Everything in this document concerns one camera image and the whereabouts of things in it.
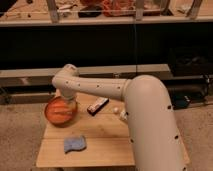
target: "gray cloth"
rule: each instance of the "gray cloth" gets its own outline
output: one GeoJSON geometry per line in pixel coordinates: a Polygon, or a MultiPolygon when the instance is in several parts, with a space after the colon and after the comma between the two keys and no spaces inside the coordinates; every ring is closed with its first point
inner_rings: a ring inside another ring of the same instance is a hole
{"type": "Polygon", "coordinates": [[[81,151],[86,148],[86,140],[84,136],[72,137],[64,139],[64,152],[81,151]]]}

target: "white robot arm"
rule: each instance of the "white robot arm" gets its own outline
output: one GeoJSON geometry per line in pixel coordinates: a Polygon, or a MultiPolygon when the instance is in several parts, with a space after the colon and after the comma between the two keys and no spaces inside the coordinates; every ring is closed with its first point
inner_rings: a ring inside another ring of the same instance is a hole
{"type": "Polygon", "coordinates": [[[52,82],[65,100],[83,92],[125,102],[137,171],[186,171],[168,91],[157,78],[80,78],[67,64],[52,82]]]}

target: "orange bowl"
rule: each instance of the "orange bowl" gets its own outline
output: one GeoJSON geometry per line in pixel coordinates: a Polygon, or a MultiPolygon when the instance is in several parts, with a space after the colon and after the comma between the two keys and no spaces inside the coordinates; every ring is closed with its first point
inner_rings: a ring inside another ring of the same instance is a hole
{"type": "Polygon", "coordinates": [[[45,107],[46,119],[54,124],[61,125],[72,120],[77,113],[77,102],[72,100],[66,103],[60,96],[53,98],[45,107]]]}

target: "wooden table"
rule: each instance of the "wooden table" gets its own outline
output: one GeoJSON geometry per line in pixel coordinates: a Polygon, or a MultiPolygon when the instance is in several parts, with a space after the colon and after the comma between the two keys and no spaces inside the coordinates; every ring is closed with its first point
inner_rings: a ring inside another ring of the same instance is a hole
{"type": "MultiPolygon", "coordinates": [[[[90,167],[134,166],[134,159],[127,124],[113,114],[113,108],[124,108],[122,102],[110,102],[94,117],[86,108],[97,97],[78,93],[79,111],[69,126],[58,128],[47,123],[37,167],[90,167]],[[84,135],[87,148],[81,152],[64,153],[63,141],[67,137],[84,135]]],[[[184,159],[189,163],[183,145],[184,159]]]]}

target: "floor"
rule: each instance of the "floor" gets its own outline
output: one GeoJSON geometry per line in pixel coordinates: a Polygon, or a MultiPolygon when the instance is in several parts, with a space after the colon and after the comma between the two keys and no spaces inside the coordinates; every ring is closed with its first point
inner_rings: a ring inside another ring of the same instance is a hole
{"type": "MultiPolygon", "coordinates": [[[[47,99],[35,102],[28,97],[19,102],[0,105],[0,171],[53,171],[35,166],[45,129],[43,111],[47,99]]],[[[175,116],[191,159],[188,171],[213,171],[213,105],[176,110],[175,116]]],[[[65,170],[134,171],[134,168],[65,170]]]]}

